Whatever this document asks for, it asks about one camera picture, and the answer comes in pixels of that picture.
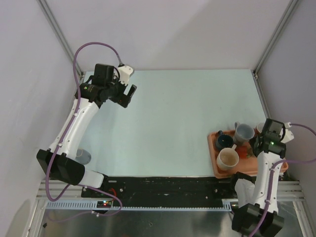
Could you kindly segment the grey footed cup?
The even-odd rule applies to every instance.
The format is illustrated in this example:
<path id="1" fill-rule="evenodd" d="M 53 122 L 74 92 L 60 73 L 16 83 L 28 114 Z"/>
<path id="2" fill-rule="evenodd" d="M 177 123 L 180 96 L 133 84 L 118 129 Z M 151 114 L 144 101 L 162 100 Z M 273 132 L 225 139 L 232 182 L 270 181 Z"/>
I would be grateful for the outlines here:
<path id="1" fill-rule="evenodd" d="M 236 145 L 242 145 L 248 142 L 255 136 L 255 130 L 250 125 L 240 122 L 235 122 L 235 133 L 233 141 Z"/>

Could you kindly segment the small red-orange mug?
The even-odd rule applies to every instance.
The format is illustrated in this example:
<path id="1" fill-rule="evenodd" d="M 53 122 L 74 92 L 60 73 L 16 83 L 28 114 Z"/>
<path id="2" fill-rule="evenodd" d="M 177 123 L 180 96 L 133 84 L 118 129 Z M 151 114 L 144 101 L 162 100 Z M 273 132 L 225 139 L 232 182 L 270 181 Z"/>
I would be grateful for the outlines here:
<path id="1" fill-rule="evenodd" d="M 252 149 L 247 146 L 237 146 L 235 151 L 238 153 L 240 158 L 249 158 L 254 156 Z"/>

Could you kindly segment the orange plastic tray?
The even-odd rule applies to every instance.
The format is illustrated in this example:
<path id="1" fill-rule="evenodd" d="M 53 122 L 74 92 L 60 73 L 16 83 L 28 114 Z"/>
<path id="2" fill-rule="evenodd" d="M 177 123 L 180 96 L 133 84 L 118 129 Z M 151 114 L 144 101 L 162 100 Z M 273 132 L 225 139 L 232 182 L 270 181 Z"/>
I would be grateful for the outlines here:
<path id="1" fill-rule="evenodd" d="M 208 146 L 210 152 L 210 159 L 213 166 L 214 176 L 218 179 L 229 178 L 237 172 L 247 174 L 249 176 L 257 176 L 258 173 L 258 159 L 255 156 L 249 158 L 239 158 L 239 163 L 236 167 L 231 170 L 223 171 L 218 168 L 216 158 L 219 151 L 215 147 L 215 141 L 217 139 L 217 131 L 212 132 L 208 135 Z M 248 142 L 245 142 L 243 146 L 251 148 Z"/>

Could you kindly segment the large pink mug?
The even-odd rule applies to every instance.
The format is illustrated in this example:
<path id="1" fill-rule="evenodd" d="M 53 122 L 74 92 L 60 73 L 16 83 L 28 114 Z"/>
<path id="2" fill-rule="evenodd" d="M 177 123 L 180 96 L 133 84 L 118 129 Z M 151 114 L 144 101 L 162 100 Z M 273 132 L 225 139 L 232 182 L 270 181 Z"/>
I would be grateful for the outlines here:
<path id="1" fill-rule="evenodd" d="M 239 155 L 236 152 L 237 145 L 233 144 L 231 148 L 223 148 L 217 158 L 216 163 L 219 169 L 223 171 L 231 170 L 239 163 Z"/>

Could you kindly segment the blue striped ceramic mug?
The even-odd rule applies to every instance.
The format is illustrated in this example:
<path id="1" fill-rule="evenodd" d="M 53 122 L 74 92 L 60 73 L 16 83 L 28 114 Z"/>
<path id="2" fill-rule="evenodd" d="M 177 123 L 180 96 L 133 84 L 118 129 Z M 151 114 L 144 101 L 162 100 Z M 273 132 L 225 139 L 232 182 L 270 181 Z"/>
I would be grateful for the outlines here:
<path id="1" fill-rule="evenodd" d="M 224 134 L 222 130 L 219 130 L 217 135 L 215 147 L 218 151 L 221 151 L 224 148 L 231 148 L 233 146 L 234 141 L 230 135 Z"/>

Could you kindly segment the grey printed mug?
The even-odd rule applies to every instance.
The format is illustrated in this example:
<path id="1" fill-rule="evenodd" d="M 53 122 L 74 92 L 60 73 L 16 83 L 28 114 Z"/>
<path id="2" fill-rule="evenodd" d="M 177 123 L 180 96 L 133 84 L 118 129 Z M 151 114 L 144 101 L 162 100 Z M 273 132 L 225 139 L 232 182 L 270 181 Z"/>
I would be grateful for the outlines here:
<path id="1" fill-rule="evenodd" d="M 91 154 L 88 151 L 86 151 L 85 149 L 79 148 L 77 150 L 75 160 L 80 164 L 87 165 L 91 161 Z"/>

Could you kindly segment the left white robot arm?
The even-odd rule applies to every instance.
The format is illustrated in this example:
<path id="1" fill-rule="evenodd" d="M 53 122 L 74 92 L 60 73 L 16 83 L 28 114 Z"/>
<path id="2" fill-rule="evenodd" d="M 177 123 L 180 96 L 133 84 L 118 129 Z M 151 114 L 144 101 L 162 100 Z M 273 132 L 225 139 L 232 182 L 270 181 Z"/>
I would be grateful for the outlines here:
<path id="1" fill-rule="evenodd" d="M 128 65 L 96 64 L 94 74 L 80 84 L 62 130 L 47 150 L 37 153 L 37 160 L 50 179 L 74 186 L 91 186 L 99 197 L 109 193 L 109 184 L 104 182 L 105 175 L 86 168 L 76 160 L 77 150 L 88 125 L 103 103 L 111 100 L 124 108 L 128 106 L 137 88 L 132 85 L 128 94 L 124 93 L 133 73 L 134 69 Z"/>

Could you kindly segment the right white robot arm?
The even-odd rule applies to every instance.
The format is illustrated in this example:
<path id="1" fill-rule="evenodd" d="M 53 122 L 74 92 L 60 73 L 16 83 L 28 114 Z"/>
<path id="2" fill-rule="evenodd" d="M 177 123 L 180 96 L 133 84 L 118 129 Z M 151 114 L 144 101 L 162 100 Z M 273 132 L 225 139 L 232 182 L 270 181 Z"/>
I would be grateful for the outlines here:
<path id="1" fill-rule="evenodd" d="M 284 123 L 266 119 L 262 132 L 249 141 L 257 158 L 256 180 L 237 172 L 228 185 L 229 194 L 238 198 L 232 229 L 243 237 L 274 237 L 284 226 L 278 214 L 277 186 L 286 153 L 285 132 Z"/>

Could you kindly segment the left aluminium frame post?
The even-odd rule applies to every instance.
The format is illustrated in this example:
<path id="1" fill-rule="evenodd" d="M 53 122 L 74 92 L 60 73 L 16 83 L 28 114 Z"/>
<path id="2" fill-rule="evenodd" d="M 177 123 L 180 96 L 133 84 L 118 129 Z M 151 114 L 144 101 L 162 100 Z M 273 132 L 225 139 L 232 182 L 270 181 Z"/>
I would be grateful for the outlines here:
<path id="1" fill-rule="evenodd" d="M 68 59 L 70 60 L 71 63 L 73 63 L 75 54 L 71 50 L 71 47 L 70 47 L 67 39 L 65 38 L 63 31 L 62 31 L 60 25 L 58 24 L 54 14 L 53 14 L 53 12 L 48 4 L 48 1 L 36 0 L 36 2 L 38 3 L 39 7 L 41 8 L 45 18 L 47 19 L 53 33 L 56 35 L 62 49 L 66 53 Z"/>

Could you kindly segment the aluminium frame post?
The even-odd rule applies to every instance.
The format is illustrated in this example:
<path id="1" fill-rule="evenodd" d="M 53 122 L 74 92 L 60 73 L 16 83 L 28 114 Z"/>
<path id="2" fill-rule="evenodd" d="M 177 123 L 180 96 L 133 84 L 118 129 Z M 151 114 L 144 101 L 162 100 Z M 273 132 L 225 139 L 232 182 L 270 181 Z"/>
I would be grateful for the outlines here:
<path id="1" fill-rule="evenodd" d="M 290 22 L 292 16 L 294 15 L 296 9 L 298 8 L 299 4 L 301 3 L 301 0 L 290 0 L 284 13 L 281 16 L 281 19 L 279 20 L 275 30 L 272 33 L 272 36 L 270 37 L 268 44 L 266 45 L 263 53 L 261 54 L 258 62 L 256 63 L 256 66 L 253 69 L 253 75 L 257 79 L 258 74 L 264 65 L 265 61 L 268 59 L 269 55 L 271 54 L 272 50 L 276 46 L 279 38 L 283 34 L 286 26 Z"/>
<path id="2" fill-rule="evenodd" d="M 41 8 L 45 18 L 47 19 L 53 33 L 56 35 L 62 49 L 66 53 L 68 59 L 70 60 L 71 63 L 73 63 L 75 54 L 71 50 L 71 47 L 70 47 L 67 39 L 65 38 L 63 31 L 62 31 L 60 25 L 58 24 L 54 14 L 53 14 L 53 12 L 48 4 L 48 1 L 36 0 L 36 2 L 38 3 L 39 7 Z"/>

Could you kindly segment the right aluminium frame post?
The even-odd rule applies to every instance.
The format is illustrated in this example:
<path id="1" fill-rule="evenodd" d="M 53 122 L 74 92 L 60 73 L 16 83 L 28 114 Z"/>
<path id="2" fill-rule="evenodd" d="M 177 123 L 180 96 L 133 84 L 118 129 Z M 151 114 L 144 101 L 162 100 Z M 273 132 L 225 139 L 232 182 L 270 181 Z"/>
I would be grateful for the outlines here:
<path id="1" fill-rule="evenodd" d="M 258 74 L 264 65 L 265 61 L 268 59 L 269 55 L 271 54 L 272 50 L 276 46 L 279 38 L 283 34 L 286 26 L 290 22 L 292 16 L 294 15 L 296 9 L 298 8 L 299 4 L 301 3 L 301 0 L 290 0 L 284 13 L 281 16 L 281 19 L 279 20 L 275 30 L 272 33 L 272 36 L 270 37 L 268 44 L 266 45 L 263 53 L 261 54 L 258 62 L 256 63 L 256 66 L 253 69 L 253 75 L 257 79 Z"/>

